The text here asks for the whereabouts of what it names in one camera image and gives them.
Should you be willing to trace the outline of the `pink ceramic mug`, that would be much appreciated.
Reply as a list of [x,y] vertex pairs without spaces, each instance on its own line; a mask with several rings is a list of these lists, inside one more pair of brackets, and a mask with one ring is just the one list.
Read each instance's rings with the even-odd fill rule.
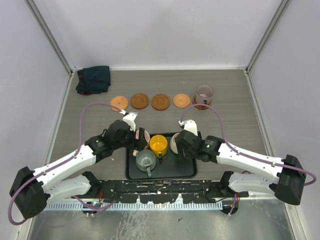
[[[134,143],[133,143],[133,145],[134,145],[134,150],[133,150],[133,152],[132,152],[132,154],[133,154],[134,157],[136,157],[136,156],[139,154],[139,152],[142,151],[142,150],[137,150],[137,147],[136,147],[136,132],[135,132],[135,139],[134,139]],[[149,148],[150,134],[149,134],[147,131],[145,131],[144,135],[145,135],[145,148],[144,148],[143,150],[147,150],[147,149]]]

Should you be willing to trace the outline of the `light cork coaster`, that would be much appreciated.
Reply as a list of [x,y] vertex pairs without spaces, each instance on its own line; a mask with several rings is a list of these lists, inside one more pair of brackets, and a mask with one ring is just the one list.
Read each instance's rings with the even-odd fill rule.
[[129,101],[124,96],[116,96],[110,101],[110,105],[115,106],[120,110],[125,110],[129,105]]
[[178,108],[186,108],[189,106],[191,100],[185,93],[179,93],[174,96],[173,103]]

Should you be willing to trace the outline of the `purple glass mug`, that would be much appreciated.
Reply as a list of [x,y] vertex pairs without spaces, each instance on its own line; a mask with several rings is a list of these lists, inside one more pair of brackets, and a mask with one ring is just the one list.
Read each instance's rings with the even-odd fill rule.
[[209,105],[212,102],[212,97],[214,95],[214,90],[209,85],[200,85],[195,94],[196,104],[206,104]]

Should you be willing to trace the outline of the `white ceramic mug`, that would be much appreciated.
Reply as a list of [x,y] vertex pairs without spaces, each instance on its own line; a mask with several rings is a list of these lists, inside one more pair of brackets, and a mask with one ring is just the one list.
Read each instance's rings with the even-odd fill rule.
[[170,149],[173,153],[178,154],[178,148],[177,148],[177,143],[175,141],[175,138],[179,135],[179,133],[177,132],[176,134],[174,134],[172,136],[172,138],[170,139]]

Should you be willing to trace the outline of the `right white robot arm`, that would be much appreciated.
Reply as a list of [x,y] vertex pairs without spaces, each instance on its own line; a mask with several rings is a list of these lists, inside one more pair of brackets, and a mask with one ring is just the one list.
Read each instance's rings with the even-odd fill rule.
[[175,137],[178,156],[203,162],[230,165],[249,174],[226,171],[220,180],[219,191],[225,197],[241,192],[271,194],[278,200],[298,206],[301,203],[306,173],[299,160],[292,155],[270,157],[251,152],[215,136],[194,135],[182,130]]

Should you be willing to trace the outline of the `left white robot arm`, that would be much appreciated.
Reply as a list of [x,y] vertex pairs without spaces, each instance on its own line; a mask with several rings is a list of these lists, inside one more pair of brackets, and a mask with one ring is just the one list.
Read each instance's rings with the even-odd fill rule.
[[143,128],[135,129],[133,121],[116,120],[101,134],[81,143],[74,152],[34,170],[27,166],[21,168],[9,191],[9,221],[17,224],[12,217],[13,206],[28,220],[52,202],[78,195],[97,197],[101,183],[91,172],[72,179],[67,177],[110,157],[120,148],[143,150],[148,144],[144,133]]

